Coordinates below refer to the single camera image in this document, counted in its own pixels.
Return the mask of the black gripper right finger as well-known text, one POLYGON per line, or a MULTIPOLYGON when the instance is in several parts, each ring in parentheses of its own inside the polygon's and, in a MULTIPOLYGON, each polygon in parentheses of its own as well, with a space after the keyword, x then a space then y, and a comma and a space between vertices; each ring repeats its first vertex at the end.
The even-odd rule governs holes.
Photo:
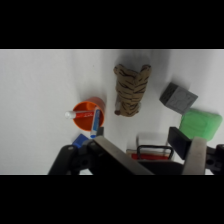
POLYGON ((224 175, 224 144, 209 147, 206 139, 189 139, 176 127, 169 128, 168 143, 184 160, 184 175, 203 175, 206 169, 214 175, 224 175))

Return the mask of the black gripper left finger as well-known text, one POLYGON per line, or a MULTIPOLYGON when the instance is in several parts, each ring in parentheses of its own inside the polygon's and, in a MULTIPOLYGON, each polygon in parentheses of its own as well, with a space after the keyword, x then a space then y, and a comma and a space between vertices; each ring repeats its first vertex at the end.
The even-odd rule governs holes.
POLYGON ((56 156, 49 175, 153 175, 103 136, 87 140, 80 148, 65 145, 56 156))

